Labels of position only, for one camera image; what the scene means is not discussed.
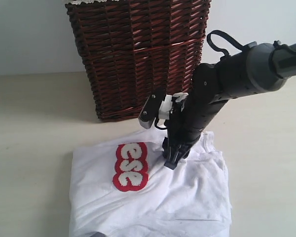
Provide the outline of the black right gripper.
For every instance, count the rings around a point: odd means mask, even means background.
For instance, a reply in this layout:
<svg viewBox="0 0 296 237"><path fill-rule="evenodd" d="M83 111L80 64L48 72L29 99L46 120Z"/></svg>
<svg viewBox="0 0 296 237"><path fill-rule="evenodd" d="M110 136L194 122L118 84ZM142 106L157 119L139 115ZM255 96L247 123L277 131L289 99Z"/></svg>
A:
<svg viewBox="0 0 296 237"><path fill-rule="evenodd" d="M183 106L182 111L176 106L164 123L167 125L167 137L162 143L164 166L171 170L187 158L205 128L205 106L199 103L183 103Z"/></svg>

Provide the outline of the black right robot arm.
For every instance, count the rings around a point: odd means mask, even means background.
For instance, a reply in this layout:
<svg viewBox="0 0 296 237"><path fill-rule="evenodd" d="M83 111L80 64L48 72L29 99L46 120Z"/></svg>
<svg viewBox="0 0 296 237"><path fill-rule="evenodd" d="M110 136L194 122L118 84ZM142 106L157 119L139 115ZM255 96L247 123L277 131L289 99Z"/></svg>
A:
<svg viewBox="0 0 296 237"><path fill-rule="evenodd" d="M162 147L164 165L175 169L199 140L201 132L231 99L279 90L296 76L296 43L245 46L216 64L202 63L194 70L187 97L172 98Z"/></svg>

